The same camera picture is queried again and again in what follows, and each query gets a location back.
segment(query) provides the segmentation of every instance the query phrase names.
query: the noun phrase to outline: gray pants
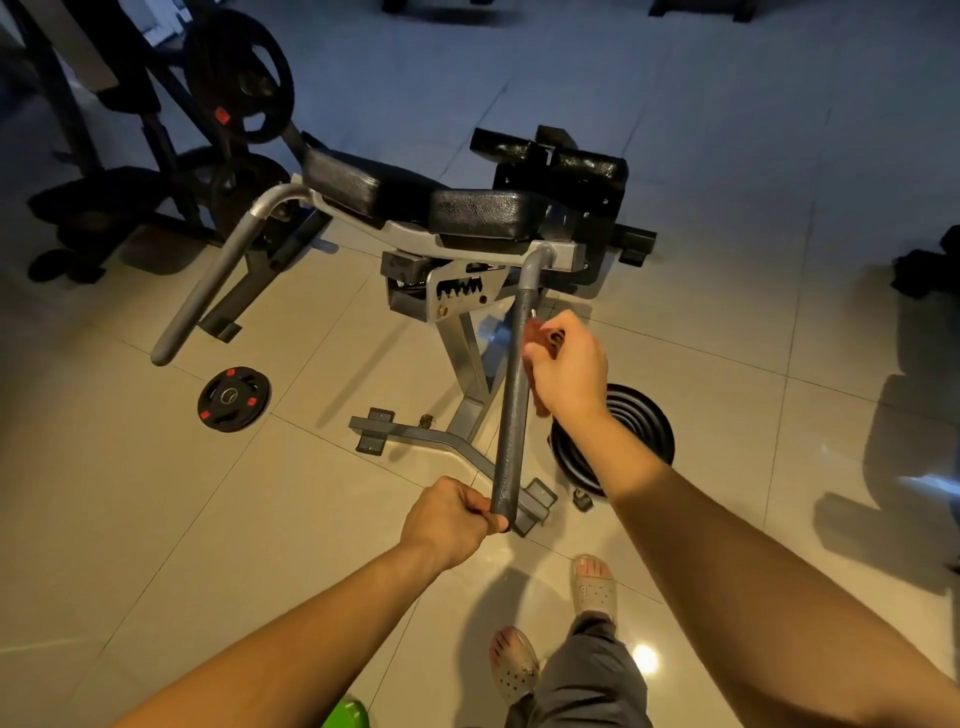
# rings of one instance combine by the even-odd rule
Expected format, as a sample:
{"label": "gray pants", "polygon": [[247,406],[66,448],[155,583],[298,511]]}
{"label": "gray pants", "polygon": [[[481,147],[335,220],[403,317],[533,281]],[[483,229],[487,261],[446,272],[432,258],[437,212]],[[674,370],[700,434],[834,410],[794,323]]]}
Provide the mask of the gray pants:
{"label": "gray pants", "polygon": [[506,728],[598,724],[652,728],[647,684],[606,615],[584,612],[551,657],[532,693],[507,713]]}

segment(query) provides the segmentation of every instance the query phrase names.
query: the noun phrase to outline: floor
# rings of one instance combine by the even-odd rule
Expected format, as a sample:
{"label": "floor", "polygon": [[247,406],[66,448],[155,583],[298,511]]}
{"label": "floor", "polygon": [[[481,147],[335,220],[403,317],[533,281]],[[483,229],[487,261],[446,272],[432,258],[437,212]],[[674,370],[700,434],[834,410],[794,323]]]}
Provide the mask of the floor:
{"label": "floor", "polygon": [[[892,257],[960,223],[960,6],[770,0],[751,25],[652,19],[641,0],[497,0],[472,24],[424,8],[385,17],[372,1],[239,6],[278,37],[296,121],[331,146],[477,187],[492,165],[466,149],[476,125],[562,126],[624,156],[621,221],[658,231],[657,250],[641,269],[611,259],[593,298],[559,296],[554,309],[587,317],[611,379],[666,412],[681,473],[960,674],[960,576],[943,568],[960,554],[947,495],[960,311],[888,286]],[[108,162],[148,158],[129,119],[88,114]],[[182,147],[199,143],[184,119],[167,123]],[[26,265],[54,238],[23,203],[71,179],[50,156],[59,146],[40,100],[2,123],[11,728],[109,724],[393,544],[438,475],[489,487],[435,451],[353,450],[350,415],[381,406],[444,426],[457,399],[436,332],[387,310],[370,238],[334,227],[232,344],[197,333],[163,369],[147,351],[212,251],[169,276],[117,260],[92,287],[30,284]],[[222,435],[194,403],[237,364],[266,373],[274,396],[267,416]],[[480,437],[491,456],[495,420]],[[549,655],[572,616],[569,559],[591,552],[619,582],[621,637],[647,673],[654,724],[736,725],[610,508],[570,504],[545,435],[532,420],[524,470],[561,495],[549,522],[488,539],[445,574],[351,692],[378,728],[501,724],[489,635],[515,623]]]}

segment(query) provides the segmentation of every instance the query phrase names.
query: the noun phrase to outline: hand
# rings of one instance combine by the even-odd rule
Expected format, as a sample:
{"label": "hand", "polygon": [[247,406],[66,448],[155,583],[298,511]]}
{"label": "hand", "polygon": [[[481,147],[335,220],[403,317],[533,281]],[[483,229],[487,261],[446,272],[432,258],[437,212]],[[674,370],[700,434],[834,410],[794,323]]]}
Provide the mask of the hand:
{"label": "hand", "polygon": [[437,573],[463,564],[487,536],[507,530],[490,512],[490,499],[452,477],[424,489],[400,534],[401,546],[426,546]]}
{"label": "hand", "polygon": [[[557,331],[563,333],[561,344],[551,341]],[[541,417],[553,414],[569,430],[586,419],[608,416],[607,356],[573,311],[546,323],[539,319],[527,323],[523,363]]]}

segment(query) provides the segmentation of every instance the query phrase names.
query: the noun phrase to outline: beige sandal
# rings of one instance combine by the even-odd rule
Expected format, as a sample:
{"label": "beige sandal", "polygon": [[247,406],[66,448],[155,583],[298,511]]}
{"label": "beige sandal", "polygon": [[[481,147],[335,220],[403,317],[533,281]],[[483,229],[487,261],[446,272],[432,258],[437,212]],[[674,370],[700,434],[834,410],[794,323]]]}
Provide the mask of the beige sandal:
{"label": "beige sandal", "polygon": [[570,591],[577,617],[584,612],[601,612],[616,624],[616,582],[603,561],[581,554],[570,567]]}
{"label": "beige sandal", "polygon": [[540,679],[537,653],[516,627],[504,627],[493,635],[490,670],[507,705],[514,705],[525,694],[533,692]]}

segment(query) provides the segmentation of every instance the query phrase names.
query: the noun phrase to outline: green object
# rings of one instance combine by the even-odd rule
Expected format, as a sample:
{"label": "green object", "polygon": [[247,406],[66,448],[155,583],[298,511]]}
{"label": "green object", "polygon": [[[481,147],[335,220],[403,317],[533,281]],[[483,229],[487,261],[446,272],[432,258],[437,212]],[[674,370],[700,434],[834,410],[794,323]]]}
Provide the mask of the green object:
{"label": "green object", "polygon": [[324,728],[370,728],[370,717],[359,700],[341,700],[326,717]]}

